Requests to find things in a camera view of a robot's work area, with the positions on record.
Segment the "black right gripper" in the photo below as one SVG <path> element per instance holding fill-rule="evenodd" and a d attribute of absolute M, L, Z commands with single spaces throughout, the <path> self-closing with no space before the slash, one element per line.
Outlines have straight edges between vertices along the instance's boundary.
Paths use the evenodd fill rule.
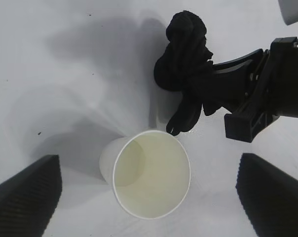
<path fill-rule="evenodd" d="M 246 94 L 254 92 L 245 102 Z M 276 38 L 257 49 L 213 65 L 207 81 L 209 99 L 228 110 L 224 117 L 229 139 L 251 143 L 279 117 L 298 118 L 298 37 Z"/>

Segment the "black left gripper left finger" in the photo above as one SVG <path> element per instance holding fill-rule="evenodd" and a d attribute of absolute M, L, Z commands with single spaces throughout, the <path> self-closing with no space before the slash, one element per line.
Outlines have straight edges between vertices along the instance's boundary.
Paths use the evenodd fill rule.
<path fill-rule="evenodd" d="M 0 237 L 40 237 L 62 193 L 58 155 L 47 155 L 0 184 Z"/>

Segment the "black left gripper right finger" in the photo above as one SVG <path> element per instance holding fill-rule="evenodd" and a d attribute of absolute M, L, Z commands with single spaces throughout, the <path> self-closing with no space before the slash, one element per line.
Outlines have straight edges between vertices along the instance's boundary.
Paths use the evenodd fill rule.
<path fill-rule="evenodd" d="M 298 180 L 263 158 L 243 153 L 236 190 L 259 237 L 298 237 Z"/>

